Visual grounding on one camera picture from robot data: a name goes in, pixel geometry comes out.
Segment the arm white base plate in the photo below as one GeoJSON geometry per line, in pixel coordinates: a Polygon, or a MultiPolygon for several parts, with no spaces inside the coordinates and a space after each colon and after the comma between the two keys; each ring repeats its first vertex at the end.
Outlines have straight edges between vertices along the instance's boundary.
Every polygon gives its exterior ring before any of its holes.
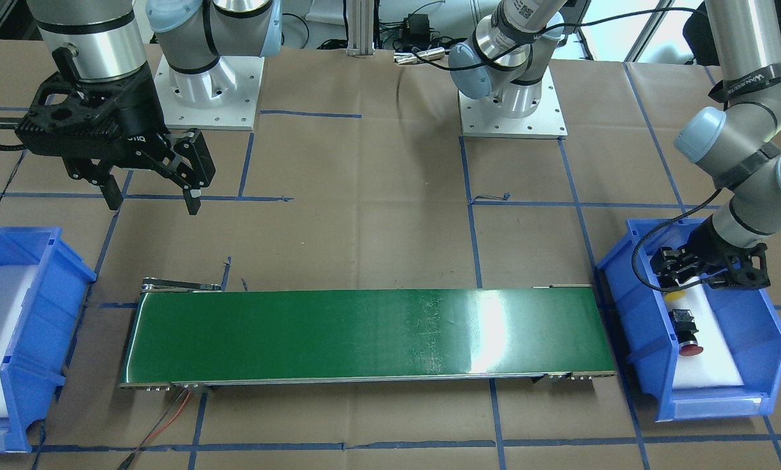
{"type": "Polygon", "coordinates": [[[528,87],[508,83],[483,99],[461,92],[457,98],[462,136],[560,139],[569,134],[550,69],[528,87]]]}
{"type": "Polygon", "coordinates": [[[182,74],[161,57],[155,86],[170,130],[252,131],[263,78],[262,57],[223,56],[214,68],[182,74]]]}

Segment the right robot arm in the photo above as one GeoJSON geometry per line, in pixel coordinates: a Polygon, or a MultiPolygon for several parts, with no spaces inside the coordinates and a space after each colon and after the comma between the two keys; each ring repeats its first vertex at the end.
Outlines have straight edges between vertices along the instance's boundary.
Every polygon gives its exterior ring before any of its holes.
{"type": "MultiPolygon", "coordinates": [[[[113,168],[149,170],[178,185],[189,214],[215,176],[202,131],[167,128],[130,1],[29,1],[56,64],[15,134],[33,154],[58,157],[74,180],[122,203],[113,168]]],[[[241,101],[230,57],[281,48],[278,1],[149,1],[149,27],[169,67],[167,90],[193,109],[241,101]]]]}

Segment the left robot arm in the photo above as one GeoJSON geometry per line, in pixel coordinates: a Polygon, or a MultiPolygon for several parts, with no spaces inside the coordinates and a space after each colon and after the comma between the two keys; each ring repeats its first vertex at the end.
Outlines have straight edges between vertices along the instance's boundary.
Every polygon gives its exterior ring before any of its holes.
{"type": "MultiPolygon", "coordinates": [[[[510,118],[530,115],[556,42],[564,35],[562,1],[501,1],[461,44],[448,71],[470,99],[492,97],[510,118]]],[[[656,283],[641,273],[641,238],[631,254],[639,282],[659,292],[696,285],[762,289],[770,285],[765,241],[781,230],[781,37],[773,1],[707,1],[723,78],[709,92],[722,109],[704,107],[680,131],[675,148],[704,170],[729,202],[696,227],[677,249],[660,247],[651,259],[656,283]]]]}

